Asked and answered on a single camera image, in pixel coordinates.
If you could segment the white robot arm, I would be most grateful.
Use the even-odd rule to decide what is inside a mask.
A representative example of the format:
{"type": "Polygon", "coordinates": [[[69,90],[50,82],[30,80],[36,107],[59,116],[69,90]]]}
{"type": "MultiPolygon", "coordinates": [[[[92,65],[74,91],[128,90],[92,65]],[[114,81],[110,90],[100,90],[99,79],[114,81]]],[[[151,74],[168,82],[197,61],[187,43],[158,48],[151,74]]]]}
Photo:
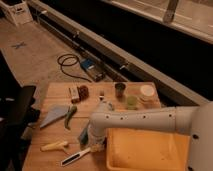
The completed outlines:
{"type": "Polygon", "coordinates": [[[100,102],[90,115],[90,145],[102,144],[107,128],[136,128],[189,135],[186,171],[213,169],[213,102],[201,106],[177,106],[145,110],[114,111],[100,102]]]}

